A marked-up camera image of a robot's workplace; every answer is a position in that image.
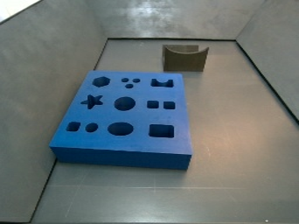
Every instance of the brown object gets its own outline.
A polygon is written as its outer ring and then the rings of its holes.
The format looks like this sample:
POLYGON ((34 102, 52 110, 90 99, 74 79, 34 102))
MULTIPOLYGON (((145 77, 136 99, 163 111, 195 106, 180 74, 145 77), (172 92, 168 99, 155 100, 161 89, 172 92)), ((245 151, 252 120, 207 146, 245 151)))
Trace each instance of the brown object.
POLYGON ((209 48, 199 52, 197 45, 164 45, 163 70, 201 72, 209 48))

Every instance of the oval hole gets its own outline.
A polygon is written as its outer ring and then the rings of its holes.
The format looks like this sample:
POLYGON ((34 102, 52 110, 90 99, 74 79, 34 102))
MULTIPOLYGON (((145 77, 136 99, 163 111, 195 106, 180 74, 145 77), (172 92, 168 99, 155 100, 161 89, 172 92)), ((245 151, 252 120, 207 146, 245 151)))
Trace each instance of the oval hole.
POLYGON ((106 130, 114 136, 126 136, 133 131, 133 126, 126 122, 113 122, 106 130))

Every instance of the square hole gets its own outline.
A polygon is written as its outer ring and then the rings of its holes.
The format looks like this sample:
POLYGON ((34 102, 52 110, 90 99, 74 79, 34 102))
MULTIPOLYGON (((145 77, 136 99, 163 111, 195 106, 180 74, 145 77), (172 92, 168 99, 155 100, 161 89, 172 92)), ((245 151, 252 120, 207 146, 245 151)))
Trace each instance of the square hole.
POLYGON ((77 131, 80 129, 80 122, 69 122, 66 131, 77 131))
POLYGON ((165 101, 163 103, 163 108, 164 109, 175 109, 175 102, 173 101, 165 101))
POLYGON ((149 137, 173 137, 173 126, 163 124, 149 125, 149 137))
POLYGON ((159 109, 159 101, 148 101, 147 102, 147 107, 149 109, 159 109))

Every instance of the rectangular hole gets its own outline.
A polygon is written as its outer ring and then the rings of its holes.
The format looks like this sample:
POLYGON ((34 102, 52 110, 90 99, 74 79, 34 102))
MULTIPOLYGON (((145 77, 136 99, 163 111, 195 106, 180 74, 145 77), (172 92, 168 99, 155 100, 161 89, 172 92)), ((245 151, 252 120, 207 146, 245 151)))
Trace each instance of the rectangular hole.
POLYGON ((173 126, 163 124, 149 125, 149 137, 173 137, 173 126))
POLYGON ((163 103, 163 108, 164 109, 175 109, 175 102, 173 101, 165 101, 163 103))
POLYGON ((172 88, 173 87, 173 80, 168 80, 168 81, 159 81, 157 79, 152 79, 152 83, 151 83, 152 87, 160 87, 160 88, 172 88))
POLYGON ((66 131, 77 131, 80 129, 80 122, 69 122, 66 131))
POLYGON ((148 101, 147 102, 147 107, 149 109, 159 109, 159 101, 148 101))

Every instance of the hexagonal hole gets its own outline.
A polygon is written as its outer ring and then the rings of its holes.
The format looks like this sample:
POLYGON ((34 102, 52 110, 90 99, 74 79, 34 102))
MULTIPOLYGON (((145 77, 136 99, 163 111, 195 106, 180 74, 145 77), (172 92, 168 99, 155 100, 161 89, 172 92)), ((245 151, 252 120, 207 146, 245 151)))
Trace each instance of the hexagonal hole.
POLYGON ((92 81, 92 85, 96 86, 97 88, 102 88, 104 86, 108 85, 108 83, 109 83, 109 78, 105 76, 98 77, 92 81))

